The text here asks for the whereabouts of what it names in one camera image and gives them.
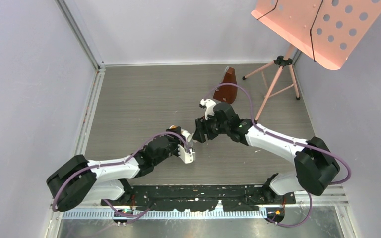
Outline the white vitamin pill bottle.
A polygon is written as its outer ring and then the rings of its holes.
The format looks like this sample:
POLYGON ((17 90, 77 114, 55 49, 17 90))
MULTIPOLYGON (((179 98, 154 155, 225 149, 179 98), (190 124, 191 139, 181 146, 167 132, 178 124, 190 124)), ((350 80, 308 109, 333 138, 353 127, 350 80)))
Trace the white vitamin pill bottle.
MULTIPOLYGON (((172 125, 169 128, 181 128, 180 126, 172 125)), ((184 138, 186 142, 190 141, 192 139, 193 134, 189 131, 181 128, 181 136, 184 138)))

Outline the clear weekly pill organizer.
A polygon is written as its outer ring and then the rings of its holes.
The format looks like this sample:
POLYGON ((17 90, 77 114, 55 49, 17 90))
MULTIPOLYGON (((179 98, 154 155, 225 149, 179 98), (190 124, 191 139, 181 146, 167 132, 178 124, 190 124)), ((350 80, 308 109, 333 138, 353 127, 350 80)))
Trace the clear weekly pill organizer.
POLYGON ((192 140, 192 139, 191 139, 190 141, 187 142, 187 146, 188 146, 189 148, 193 148, 194 144, 195 144, 195 141, 192 140))

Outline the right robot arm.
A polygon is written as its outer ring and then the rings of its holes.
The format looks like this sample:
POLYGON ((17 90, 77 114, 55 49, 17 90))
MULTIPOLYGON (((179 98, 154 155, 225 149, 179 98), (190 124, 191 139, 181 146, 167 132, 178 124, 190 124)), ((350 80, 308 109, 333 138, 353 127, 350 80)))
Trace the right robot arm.
POLYGON ((261 193, 269 203, 302 190, 320 196, 340 172, 336 159, 318 137, 304 140, 271 131, 259 123, 253 124, 251 119, 239 118, 225 102, 202 99, 199 105, 205 109, 205 115, 195 120, 194 141, 204 143, 224 134, 234 142, 266 150, 294 165, 294 171, 273 174, 262 185, 261 193))

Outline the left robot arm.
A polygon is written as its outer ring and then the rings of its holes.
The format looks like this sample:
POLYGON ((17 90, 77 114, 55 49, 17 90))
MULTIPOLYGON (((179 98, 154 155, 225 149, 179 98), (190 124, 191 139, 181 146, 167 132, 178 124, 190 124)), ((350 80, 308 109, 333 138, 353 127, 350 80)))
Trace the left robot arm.
POLYGON ((192 163, 195 155, 191 143, 191 133, 171 126, 123 158, 96 161, 86 159, 83 154, 75 155, 46 180, 53 196, 52 210, 65 212, 93 200, 111 200, 127 205, 132 199, 128 179, 149 174, 172 156, 185 164, 192 163))

